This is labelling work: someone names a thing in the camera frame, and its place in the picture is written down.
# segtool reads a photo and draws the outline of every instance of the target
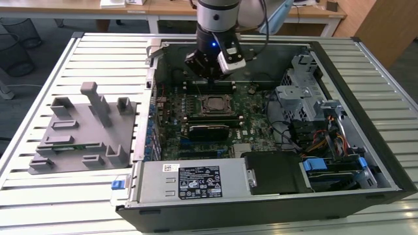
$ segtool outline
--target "green circuit board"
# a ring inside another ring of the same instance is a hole
[[[277,150],[273,130],[269,128],[266,114],[263,113],[267,91],[257,91],[250,94],[250,88],[250,84],[239,84],[233,94],[223,95],[230,101],[231,110],[222,112],[221,109],[213,110],[226,116],[239,114],[243,117],[242,126],[230,128],[226,141],[198,143],[189,141],[185,134],[187,126],[181,120],[186,114],[197,117],[202,115],[205,95],[186,95],[181,87],[169,88],[167,100],[165,100],[163,105],[159,105],[161,127],[165,136],[162,160],[183,160],[181,153],[206,151],[221,152],[219,158],[234,158],[233,146],[237,143],[249,143],[253,151]]]

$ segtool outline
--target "white box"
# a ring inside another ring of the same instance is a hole
[[[135,5],[145,5],[147,0],[126,0],[126,3]]]
[[[100,8],[123,8],[124,0],[100,0]]]

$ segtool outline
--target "motherboard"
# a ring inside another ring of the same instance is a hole
[[[246,151],[274,151],[266,120],[270,91],[255,83],[163,86],[158,101],[162,160],[239,158]]]

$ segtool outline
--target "cpu socket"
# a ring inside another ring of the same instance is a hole
[[[202,115],[233,115],[235,112],[233,111],[230,100],[231,97],[229,95],[203,95],[201,97]]]

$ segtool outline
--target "grey plastic holder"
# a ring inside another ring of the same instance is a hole
[[[30,163],[30,174],[128,166],[137,103],[127,97],[107,103],[96,89],[95,82],[82,85],[90,104],[72,104],[68,97],[55,98],[55,115]]]

